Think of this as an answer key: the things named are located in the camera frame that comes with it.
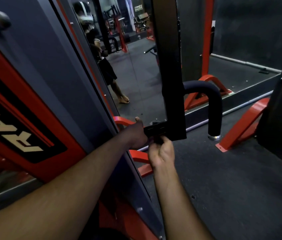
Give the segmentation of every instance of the red vertical post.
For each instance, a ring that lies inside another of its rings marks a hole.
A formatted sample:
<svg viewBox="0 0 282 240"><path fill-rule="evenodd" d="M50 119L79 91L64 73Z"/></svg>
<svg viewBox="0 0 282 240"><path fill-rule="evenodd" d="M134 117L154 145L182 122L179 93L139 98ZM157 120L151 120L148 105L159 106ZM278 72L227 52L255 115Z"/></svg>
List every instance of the red vertical post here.
<svg viewBox="0 0 282 240"><path fill-rule="evenodd" d="M211 28L214 0L205 0L205 19L203 33L202 76L209 72Z"/></svg>

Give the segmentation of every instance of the person's left hand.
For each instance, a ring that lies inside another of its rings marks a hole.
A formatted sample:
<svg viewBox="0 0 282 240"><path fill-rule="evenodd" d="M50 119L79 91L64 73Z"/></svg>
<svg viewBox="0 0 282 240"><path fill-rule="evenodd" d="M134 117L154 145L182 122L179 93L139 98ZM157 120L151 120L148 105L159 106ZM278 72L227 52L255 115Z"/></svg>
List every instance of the person's left hand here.
<svg viewBox="0 0 282 240"><path fill-rule="evenodd" d="M136 123L129 125L121 133L131 148L139 149L148 141L148 137L144 134L142 120L139 117L136 117L135 120Z"/></svg>

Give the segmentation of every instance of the sign on wall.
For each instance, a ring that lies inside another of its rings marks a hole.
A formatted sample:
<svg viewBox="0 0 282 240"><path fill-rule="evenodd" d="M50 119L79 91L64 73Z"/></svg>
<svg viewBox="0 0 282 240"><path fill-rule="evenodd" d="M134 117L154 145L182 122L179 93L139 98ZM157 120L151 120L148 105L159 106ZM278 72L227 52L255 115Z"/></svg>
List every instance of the sign on wall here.
<svg viewBox="0 0 282 240"><path fill-rule="evenodd" d="M136 7L134 7L134 10L137 12L137 11L140 11L140 10L142 10L143 9L143 7L142 7L142 5L139 5L139 6L136 6Z"/></svg>

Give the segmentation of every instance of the foot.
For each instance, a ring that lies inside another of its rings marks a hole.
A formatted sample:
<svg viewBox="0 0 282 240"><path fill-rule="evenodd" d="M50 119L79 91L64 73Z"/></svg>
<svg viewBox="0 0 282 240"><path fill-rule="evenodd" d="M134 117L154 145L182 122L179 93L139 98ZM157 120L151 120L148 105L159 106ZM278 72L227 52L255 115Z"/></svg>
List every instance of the foot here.
<svg viewBox="0 0 282 240"><path fill-rule="evenodd" d="M119 103L120 104L128 104L130 102L129 98L125 95L119 97Z"/></svg>

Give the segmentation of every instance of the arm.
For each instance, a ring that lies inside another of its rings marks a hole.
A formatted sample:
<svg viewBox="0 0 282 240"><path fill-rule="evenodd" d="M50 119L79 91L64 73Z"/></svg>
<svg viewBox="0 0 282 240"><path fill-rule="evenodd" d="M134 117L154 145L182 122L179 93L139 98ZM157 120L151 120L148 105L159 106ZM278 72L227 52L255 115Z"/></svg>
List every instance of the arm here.
<svg viewBox="0 0 282 240"><path fill-rule="evenodd" d="M172 142L162 137L163 144L151 143L149 160L153 167L167 239L214 239L196 213L174 167Z"/></svg>
<svg viewBox="0 0 282 240"><path fill-rule="evenodd" d="M120 157L144 145L142 121L0 211L0 239L78 239Z"/></svg>

